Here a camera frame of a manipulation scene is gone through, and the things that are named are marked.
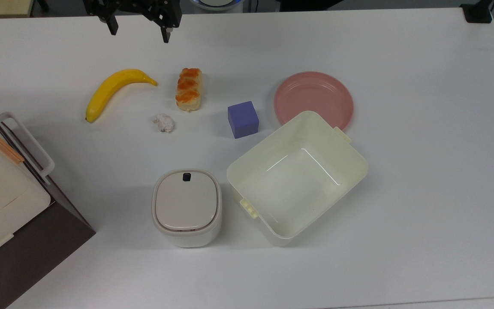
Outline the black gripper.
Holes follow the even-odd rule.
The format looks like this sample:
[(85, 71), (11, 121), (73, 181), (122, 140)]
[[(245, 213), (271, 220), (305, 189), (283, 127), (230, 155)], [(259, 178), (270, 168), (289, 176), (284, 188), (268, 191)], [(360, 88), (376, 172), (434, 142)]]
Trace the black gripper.
[(115, 17), (118, 12), (140, 14), (160, 27), (166, 44), (170, 42), (173, 28), (180, 26), (182, 17), (178, 0), (84, 0), (84, 7), (88, 15), (97, 16), (105, 23), (113, 36), (118, 31)]

